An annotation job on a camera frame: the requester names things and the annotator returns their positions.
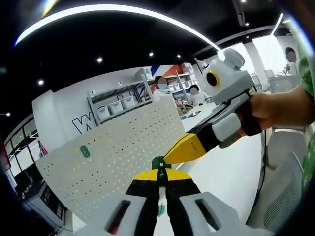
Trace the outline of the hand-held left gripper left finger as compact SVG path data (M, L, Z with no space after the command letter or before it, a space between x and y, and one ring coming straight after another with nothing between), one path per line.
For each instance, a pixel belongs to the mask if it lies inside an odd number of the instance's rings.
M77 236L152 236L158 216L158 170L133 178L125 194L101 203Z

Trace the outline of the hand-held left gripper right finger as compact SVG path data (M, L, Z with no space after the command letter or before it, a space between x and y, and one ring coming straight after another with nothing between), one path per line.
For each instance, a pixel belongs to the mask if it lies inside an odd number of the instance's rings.
M272 236L239 220L237 211L209 192L200 192L187 173L166 168L167 213L176 236Z

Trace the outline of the person's right hand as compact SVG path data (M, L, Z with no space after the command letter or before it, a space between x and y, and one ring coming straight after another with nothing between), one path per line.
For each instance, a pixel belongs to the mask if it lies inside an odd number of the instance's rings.
M258 119L261 130L284 124L281 114L283 105L283 95L281 93L252 93L249 101L252 108L252 115Z

